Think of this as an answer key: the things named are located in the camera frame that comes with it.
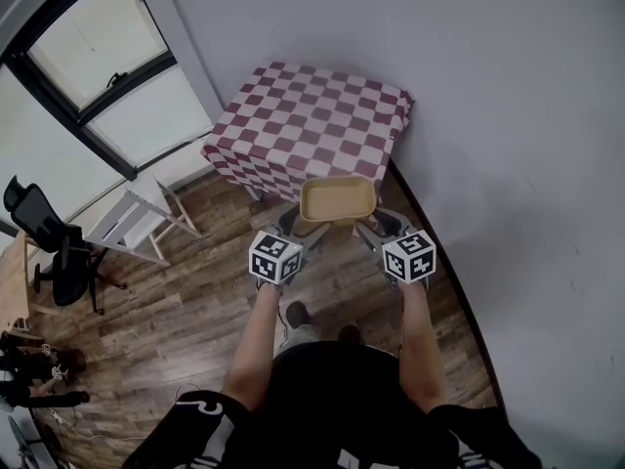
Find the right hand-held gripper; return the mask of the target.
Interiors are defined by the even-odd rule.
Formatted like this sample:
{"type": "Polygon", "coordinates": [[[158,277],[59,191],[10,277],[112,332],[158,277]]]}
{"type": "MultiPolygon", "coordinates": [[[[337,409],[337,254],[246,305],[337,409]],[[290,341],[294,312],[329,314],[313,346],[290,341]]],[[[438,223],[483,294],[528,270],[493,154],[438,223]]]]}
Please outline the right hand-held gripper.
{"type": "Polygon", "coordinates": [[[424,230],[416,231],[409,219],[393,210],[377,207],[373,227],[356,221],[355,230],[367,247],[383,261],[383,271],[393,289],[427,279],[437,269],[437,248],[424,230]]]}

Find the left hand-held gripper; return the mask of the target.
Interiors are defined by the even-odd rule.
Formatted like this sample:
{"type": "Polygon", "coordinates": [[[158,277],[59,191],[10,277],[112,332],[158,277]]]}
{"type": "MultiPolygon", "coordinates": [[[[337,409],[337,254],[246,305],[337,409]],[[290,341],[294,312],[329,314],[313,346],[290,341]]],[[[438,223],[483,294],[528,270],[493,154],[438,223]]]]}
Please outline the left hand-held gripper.
{"type": "Polygon", "coordinates": [[[295,233],[299,217],[300,208],[292,207],[274,217],[253,239],[248,251],[248,271],[257,288],[270,284],[282,289],[290,284],[307,255],[330,230],[331,225],[323,223],[304,234],[295,233]]]}

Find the yellow plastic tray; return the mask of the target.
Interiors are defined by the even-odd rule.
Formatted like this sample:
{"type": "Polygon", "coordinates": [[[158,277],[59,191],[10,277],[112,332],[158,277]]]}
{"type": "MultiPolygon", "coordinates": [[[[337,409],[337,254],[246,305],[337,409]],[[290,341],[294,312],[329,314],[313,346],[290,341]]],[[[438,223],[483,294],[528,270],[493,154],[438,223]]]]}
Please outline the yellow plastic tray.
{"type": "Polygon", "coordinates": [[[374,185],[364,177],[313,178],[302,185],[300,215],[310,223],[350,225],[367,219],[376,206],[374,185]]]}

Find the person's left forearm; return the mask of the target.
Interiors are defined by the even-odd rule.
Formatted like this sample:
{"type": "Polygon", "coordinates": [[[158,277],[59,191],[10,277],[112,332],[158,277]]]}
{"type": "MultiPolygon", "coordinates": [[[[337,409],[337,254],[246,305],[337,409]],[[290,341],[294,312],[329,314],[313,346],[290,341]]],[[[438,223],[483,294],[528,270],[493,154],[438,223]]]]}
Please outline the person's left forearm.
{"type": "Polygon", "coordinates": [[[237,346],[222,392],[252,411],[271,381],[275,324],[281,293],[264,283],[237,346]]]}

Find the person's right forearm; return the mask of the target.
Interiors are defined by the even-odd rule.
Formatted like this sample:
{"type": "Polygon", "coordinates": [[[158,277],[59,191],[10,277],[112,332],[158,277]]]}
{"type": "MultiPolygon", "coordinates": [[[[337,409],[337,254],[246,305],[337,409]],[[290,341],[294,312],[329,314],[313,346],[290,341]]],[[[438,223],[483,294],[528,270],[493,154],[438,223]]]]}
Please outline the person's right forearm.
{"type": "Polygon", "coordinates": [[[445,405],[446,386],[442,358],[431,321],[424,285],[401,282],[401,344],[399,383],[407,398],[428,413],[445,405]]]}

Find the person's grey trousers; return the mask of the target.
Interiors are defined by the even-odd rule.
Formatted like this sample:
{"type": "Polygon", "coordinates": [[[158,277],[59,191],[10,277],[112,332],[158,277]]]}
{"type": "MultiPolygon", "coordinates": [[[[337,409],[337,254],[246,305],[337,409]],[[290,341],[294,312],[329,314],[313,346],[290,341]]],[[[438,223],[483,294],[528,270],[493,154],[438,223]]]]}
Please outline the person's grey trousers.
{"type": "Polygon", "coordinates": [[[321,335],[319,329],[312,324],[303,324],[295,329],[292,329],[287,338],[284,349],[290,349],[292,347],[319,342],[321,335]]]}

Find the black baseboard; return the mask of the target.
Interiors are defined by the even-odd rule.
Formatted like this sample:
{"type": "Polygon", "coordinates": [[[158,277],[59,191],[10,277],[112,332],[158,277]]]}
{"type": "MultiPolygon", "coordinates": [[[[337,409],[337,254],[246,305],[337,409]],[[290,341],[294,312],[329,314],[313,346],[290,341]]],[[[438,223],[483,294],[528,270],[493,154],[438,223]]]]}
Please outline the black baseboard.
{"type": "Polygon", "coordinates": [[[500,409],[503,410],[504,416],[508,417],[508,412],[505,406],[505,402],[504,402],[504,398],[502,395],[502,391],[500,388],[500,384],[492,363],[492,359],[491,356],[488,352],[486,343],[484,341],[484,338],[482,336],[482,333],[480,331],[479,328],[479,324],[478,321],[476,319],[476,316],[473,312],[473,309],[470,305],[470,302],[466,296],[465,290],[459,280],[459,277],[457,276],[450,260],[449,257],[447,256],[440,240],[438,239],[438,236],[431,224],[431,222],[429,221],[427,215],[425,214],[421,204],[419,203],[418,199],[416,198],[416,196],[414,195],[414,193],[412,192],[411,188],[409,187],[409,185],[407,184],[406,180],[403,178],[401,172],[399,171],[399,169],[397,168],[396,164],[394,163],[394,161],[392,159],[389,160],[389,165],[388,165],[388,170],[389,172],[393,175],[393,177],[395,178],[396,182],[398,183],[399,187],[401,188],[402,192],[404,193],[407,201],[409,202],[412,210],[414,211],[414,213],[416,214],[417,218],[419,219],[420,223],[423,225],[426,233],[432,238],[432,240],[435,242],[435,245],[437,247],[437,255],[442,263],[442,266],[445,270],[445,273],[454,289],[454,292],[457,296],[458,302],[460,304],[460,307],[462,308],[465,317],[467,319],[467,322],[469,324],[470,329],[473,332],[474,338],[476,340],[476,343],[478,345],[479,348],[479,353],[481,355],[482,361],[484,363],[484,367],[486,369],[489,381],[490,381],[490,385],[494,394],[494,398],[496,400],[497,405],[499,406],[500,409]]]}

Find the red white checkered table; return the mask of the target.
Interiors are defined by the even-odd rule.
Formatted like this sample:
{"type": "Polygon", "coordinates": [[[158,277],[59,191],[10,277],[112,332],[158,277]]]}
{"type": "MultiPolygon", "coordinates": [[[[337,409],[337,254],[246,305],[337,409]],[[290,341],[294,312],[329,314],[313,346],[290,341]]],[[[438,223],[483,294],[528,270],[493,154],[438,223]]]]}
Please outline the red white checkered table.
{"type": "Polygon", "coordinates": [[[372,79],[266,63],[226,107],[200,153],[252,195],[297,202],[305,181],[348,175],[379,187],[414,103],[408,91],[372,79]]]}

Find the white wooden chair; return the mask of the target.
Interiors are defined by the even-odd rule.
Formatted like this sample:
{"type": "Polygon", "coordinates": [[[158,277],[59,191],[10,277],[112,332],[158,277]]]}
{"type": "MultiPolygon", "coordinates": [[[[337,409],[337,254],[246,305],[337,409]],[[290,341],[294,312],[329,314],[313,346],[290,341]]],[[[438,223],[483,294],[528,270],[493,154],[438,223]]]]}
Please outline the white wooden chair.
{"type": "Polygon", "coordinates": [[[125,187],[85,240],[168,267],[171,263],[163,256],[159,242],[175,228],[202,238],[180,198],[152,174],[147,174],[125,187]]]}

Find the person's black printed shirt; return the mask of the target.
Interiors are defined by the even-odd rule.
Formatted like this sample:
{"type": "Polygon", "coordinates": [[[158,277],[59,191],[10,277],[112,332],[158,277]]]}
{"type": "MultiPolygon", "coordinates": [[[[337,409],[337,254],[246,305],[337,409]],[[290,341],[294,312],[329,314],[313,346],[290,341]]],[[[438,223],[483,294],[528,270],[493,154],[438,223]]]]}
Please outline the person's black printed shirt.
{"type": "Polygon", "coordinates": [[[261,404],[182,394],[122,469],[542,469],[495,407],[423,411],[398,360],[337,341],[279,354],[261,404]]]}

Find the black office chair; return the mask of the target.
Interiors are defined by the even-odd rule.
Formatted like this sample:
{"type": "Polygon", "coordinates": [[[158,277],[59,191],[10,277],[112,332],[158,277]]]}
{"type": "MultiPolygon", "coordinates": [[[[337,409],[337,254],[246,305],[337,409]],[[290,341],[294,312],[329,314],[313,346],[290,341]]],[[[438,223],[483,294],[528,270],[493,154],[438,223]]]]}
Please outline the black office chair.
{"type": "Polygon", "coordinates": [[[59,307],[70,306],[88,293],[93,311],[102,315],[104,310],[98,306],[96,282],[121,290],[127,288],[125,283],[99,272],[108,250],[96,253],[84,239],[82,228],[64,222],[38,185],[32,183],[24,187],[13,177],[5,188],[3,203],[13,222],[28,238],[53,255],[49,272],[42,272],[39,266],[34,268],[36,292],[40,291],[43,281],[49,281],[54,302],[59,307]]]}

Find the black framed window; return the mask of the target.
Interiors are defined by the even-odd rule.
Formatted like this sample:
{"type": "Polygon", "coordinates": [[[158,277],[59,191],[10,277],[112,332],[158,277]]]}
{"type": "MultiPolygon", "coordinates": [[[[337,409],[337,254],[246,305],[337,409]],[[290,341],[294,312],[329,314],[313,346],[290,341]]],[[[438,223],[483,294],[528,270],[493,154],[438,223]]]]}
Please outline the black framed window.
{"type": "Polygon", "coordinates": [[[17,233],[2,202],[13,177],[72,219],[143,175],[206,174],[195,86],[146,0],[0,0],[0,250],[17,233]]]}

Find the light wooden desk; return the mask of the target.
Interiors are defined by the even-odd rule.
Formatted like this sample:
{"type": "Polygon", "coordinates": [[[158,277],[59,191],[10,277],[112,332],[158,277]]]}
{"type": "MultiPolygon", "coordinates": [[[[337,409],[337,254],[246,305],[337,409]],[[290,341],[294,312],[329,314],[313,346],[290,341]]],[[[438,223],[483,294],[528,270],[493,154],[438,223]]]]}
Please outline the light wooden desk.
{"type": "Polygon", "coordinates": [[[0,257],[0,333],[29,316],[25,239],[20,231],[0,257]]]}

